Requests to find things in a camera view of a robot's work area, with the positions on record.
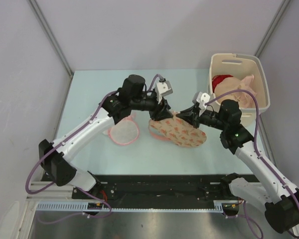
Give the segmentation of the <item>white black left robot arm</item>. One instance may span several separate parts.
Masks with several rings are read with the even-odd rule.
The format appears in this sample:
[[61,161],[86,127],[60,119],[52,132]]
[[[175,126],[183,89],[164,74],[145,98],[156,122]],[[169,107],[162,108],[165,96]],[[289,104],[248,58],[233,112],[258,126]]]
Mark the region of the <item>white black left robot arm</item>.
[[152,81],[147,87],[142,76],[129,75],[121,87],[101,100],[96,111],[85,121],[53,142],[44,139],[39,143],[40,165],[53,183],[59,187],[67,184],[79,187],[89,199],[99,196],[96,177],[76,168],[71,161],[96,135],[117,125],[132,111],[146,111],[154,121],[172,118],[165,99],[173,92],[171,84],[159,74],[155,77],[159,81]]

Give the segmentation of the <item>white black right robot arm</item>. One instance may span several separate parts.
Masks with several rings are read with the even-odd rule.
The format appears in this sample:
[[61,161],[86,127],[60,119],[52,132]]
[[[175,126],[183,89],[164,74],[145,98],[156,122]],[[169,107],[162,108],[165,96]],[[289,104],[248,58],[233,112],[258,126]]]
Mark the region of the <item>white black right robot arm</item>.
[[256,136],[242,126],[241,115],[236,101],[224,100],[218,113],[209,110],[201,112],[195,104],[178,113],[177,117],[195,128],[203,124],[221,130],[223,147],[244,162],[263,186],[260,189],[243,177],[231,174],[227,183],[221,185],[220,195],[226,200],[235,196],[242,198],[264,213],[268,224],[276,232],[289,232],[299,225],[299,187],[260,152]]

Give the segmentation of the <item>floral peach laundry bag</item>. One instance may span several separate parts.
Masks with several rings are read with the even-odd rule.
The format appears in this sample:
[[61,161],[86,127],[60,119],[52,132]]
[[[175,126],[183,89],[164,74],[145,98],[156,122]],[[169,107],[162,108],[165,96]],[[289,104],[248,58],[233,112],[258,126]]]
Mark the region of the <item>floral peach laundry bag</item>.
[[148,129],[152,137],[187,148],[199,147],[206,142],[205,132],[178,118],[176,116],[178,112],[172,112],[172,114],[173,118],[160,121],[149,120]]

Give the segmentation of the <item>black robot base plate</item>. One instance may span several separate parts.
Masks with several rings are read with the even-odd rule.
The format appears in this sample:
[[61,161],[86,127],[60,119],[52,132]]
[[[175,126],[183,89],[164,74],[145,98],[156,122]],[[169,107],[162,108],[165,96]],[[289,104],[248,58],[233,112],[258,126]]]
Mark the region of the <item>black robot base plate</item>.
[[208,194],[233,198],[229,183],[243,178],[258,183],[254,175],[237,173],[205,175],[97,175],[97,184],[88,191],[92,196],[116,200],[121,196],[194,196],[206,198]]

